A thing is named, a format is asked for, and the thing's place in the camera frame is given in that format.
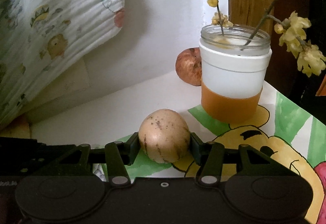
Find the white wall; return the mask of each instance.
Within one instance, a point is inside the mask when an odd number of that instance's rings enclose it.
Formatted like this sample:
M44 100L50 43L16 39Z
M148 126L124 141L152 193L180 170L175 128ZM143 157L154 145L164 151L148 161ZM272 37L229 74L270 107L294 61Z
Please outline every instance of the white wall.
M227 13L228 0L220 7ZM89 87L31 110L31 121L173 71L177 55L198 46L214 13L206 0L126 0L125 8L121 32L84 56Z

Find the green painted stripe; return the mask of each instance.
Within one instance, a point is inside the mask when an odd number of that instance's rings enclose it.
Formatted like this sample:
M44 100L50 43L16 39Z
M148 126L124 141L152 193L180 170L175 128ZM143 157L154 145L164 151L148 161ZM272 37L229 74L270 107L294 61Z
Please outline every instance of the green painted stripe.
M216 119L210 117L201 105L198 105L188 110L194 118L198 120L205 128L211 131L216 136L222 135L223 133L230 130L229 124L222 123Z
M326 126L315 117L312 120L307 160L312 167L326 160Z
M131 135L117 140L126 142L130 137ZM134 164L130 166L126 165L126 169L130 179L135 179L135 177L145 177L152 175L155 172L168 169L171 166L172 165L170 163L161 164L152 161L142 150L140 150Z
M291 144L311 115L277 92L275 106L275 135Z

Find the orange object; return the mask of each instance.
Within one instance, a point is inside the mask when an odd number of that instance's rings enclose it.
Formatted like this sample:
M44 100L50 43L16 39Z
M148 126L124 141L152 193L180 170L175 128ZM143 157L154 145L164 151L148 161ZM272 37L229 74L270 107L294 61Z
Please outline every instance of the orange object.
M257 109L260 94L234 99L212 92L202 82L202 107L214 119L224 123L239 123L251 118Z
M316 96L326 96L326 76L325 76Z
M0 137L30 139L29 123L25 115L14 119L7 127L0 131Z

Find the screw hole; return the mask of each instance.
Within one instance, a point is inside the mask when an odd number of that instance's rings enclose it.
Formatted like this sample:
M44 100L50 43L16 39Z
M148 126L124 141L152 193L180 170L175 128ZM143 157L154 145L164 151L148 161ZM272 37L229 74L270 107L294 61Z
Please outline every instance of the screw hole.
M162 187L168 187L169 184L168 184L168 183L161 183L161 186L162 186Z

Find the yellow flower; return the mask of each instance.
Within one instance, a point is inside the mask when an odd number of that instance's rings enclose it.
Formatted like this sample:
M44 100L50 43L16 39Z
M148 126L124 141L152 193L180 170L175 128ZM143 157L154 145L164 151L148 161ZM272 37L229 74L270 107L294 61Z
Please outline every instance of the yellow flower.
M311 22L308 18L298 17L296 12L291 13L289 18L291 26L294 28L309 28L311 27Z
M233 23L231 23L229 21L229 18L228 18L227 15L221 13L221 19L222 19L223 27L231 27L231 26L233 26ZM218 13L215 13L213 18L211 19L211 23L214 24L214 25L220 24L220 18L218 16Z
M207 0L207 3L210 7L217 7L218 0Z
M302 52L302 46L298 39L287 41L286 46L287 46L287 52L292 52L295 58L297 58L299 53Z
M310 26L311 22L307 18L298 17L296 12L291 13L291 16L288 19L286 18L282 24L277 23L274 26L275 32L282 34L279 45L283 46L285 43L287 46L287 52L292 52L292 54L297 58L299 53L303 51L297 37L305 40L307 34L303 28L309 28Z
M308 77L311 74L319 76L322 70L326 69L324 63L326 57L319 50L317 45L311 45L307 47L303 52L300 53L298 58L298 70L306 74Z

